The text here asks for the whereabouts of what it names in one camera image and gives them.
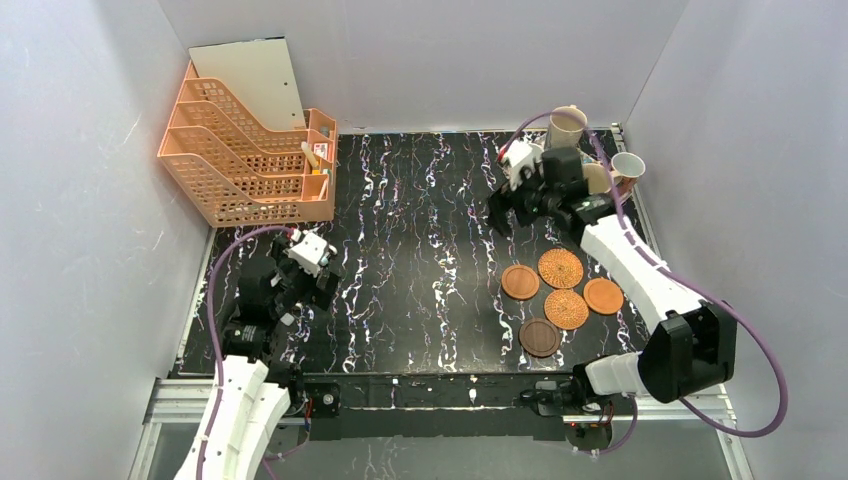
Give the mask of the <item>woven rattan coaster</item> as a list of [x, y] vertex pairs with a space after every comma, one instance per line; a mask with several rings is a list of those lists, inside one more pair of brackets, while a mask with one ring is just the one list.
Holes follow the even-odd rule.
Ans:
[[571, 251], [555, 248], [546, 251], [537, 262], [542, 280], [554, 289], [573, 289], [584, 278], [584, 267]]
[[589, 308], [583, 297], [571, 289], [552, 291], [544, 302], [546, 318], [562, 330], [580, 328], [589, 318]]

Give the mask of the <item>light wooden coaster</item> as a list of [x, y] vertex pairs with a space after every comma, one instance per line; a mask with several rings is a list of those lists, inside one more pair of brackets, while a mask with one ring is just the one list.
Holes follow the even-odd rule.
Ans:
[[601, 315], [615, 315], [624, 304], [620, 287], [606, 278], [593, 278], [583, 288], [583, 297], [589, 309]]
[[512, 299], [529, 300], [539, 291], [539, 276], [526, 265], [511, 265], [501, 275], [501, 288]]

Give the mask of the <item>dark wooden coaster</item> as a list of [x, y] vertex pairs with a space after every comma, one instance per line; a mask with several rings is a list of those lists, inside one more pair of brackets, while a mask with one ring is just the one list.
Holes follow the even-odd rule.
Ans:
[[519, 343], [531, 356], [546, 358], [560, 347], [562, 334], [558, 327], [545, 319], [533, 318], [519, 329]]

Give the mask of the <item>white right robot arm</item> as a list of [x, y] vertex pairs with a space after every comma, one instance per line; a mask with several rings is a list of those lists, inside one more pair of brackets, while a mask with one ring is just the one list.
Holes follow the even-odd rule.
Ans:
[[639, 352], [575, 366], [571, 399], [630, 394], [670, 403], [732, 378], [736, 321], [664, 275], [664, 262], [618, 216], [613, 198], [590, 193], [578, 149], [517, 141], [498, 164], [506, 180], [488, 198], [489, 224], [509, 236], [511, 216], [522, 226], [553, 219], [612, 276], [650, 332]]

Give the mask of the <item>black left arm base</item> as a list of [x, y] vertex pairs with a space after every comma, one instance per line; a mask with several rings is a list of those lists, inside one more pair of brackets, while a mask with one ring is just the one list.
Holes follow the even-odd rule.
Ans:
[[284, 411], [276, 428], [300, 428], [310, 434], [315, 420], [335, 419], [341, 410], [341, 377], [327, 373], [308, 373], [300, 365], [276, 362], [269, 367], [267, 380], [286, 387], [291, 405]]

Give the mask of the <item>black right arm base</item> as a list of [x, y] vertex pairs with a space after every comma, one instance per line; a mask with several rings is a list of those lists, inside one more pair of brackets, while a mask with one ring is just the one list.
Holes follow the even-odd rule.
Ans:
[[[630, 411], [631, 420], [623, 436], [614, 441], [612, 421], [618, 397], [622, 398], [621, 404], [628, 404], [626, 410]], [[575, 373], [566, 372], [562, 377], [536, 382], [533, 387], [519, 393], [517, 403], [544, 418], [572, 413], [596, 415], [597, 418], [591, 421], [567, 422], [575, 436], [574, 440], [570, 440], [572, 451], [593, 458], [611, 454], [626, 444], [636, 429], [639, 415], [633, 395], [597, 393], [582, 366], [577, 367]]]

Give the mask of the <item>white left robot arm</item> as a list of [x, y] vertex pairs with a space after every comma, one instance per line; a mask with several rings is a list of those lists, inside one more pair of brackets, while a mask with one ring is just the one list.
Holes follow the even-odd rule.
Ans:
[[304, 429], [314, 417], [338, 414], [337, 384], [306, 383], [301, 368], [275, 352], [280, 327], [305, 309], [329, 308], [339, 283], [330, 268], [336, 254], [320, 236], [292, 229], [269, 254], [241, 265], [234, 306], [213, 334], [212, 388], [176, 478], [251, 479], [286, 414]]

